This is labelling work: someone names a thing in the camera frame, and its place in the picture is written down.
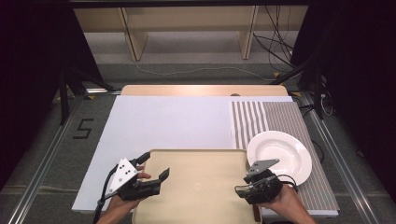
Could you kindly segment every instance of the white plate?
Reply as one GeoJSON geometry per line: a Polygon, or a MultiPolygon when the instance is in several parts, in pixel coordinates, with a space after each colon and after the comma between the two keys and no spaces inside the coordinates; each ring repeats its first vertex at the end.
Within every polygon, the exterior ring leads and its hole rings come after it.
{"type": "MultiPolygon", "coordinates": [[[[306,147],[295,137],[282,132],[268,131],[254,136],[247,145],[247,160],[255,161],[279,159],[279,163],[269,169],[276,175],[289,175],[297,185],[301,185],[312,171],[312,160],[306,147]]],[[[290,181],[286,176],[280,180],[290,181]]]]}

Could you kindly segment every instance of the beige tray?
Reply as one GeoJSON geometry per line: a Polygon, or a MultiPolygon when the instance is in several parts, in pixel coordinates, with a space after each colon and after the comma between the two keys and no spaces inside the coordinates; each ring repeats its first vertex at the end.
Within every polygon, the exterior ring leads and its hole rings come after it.
{"type": "Polygon", "coordinates": [[[245,185],[247,155],[242,149],[154,149],[145,172],[158,178],[170,167],[160,195],[147,198],[134,210],[134,224],[249,224],[252,205],[238,197],[245,185]]]}

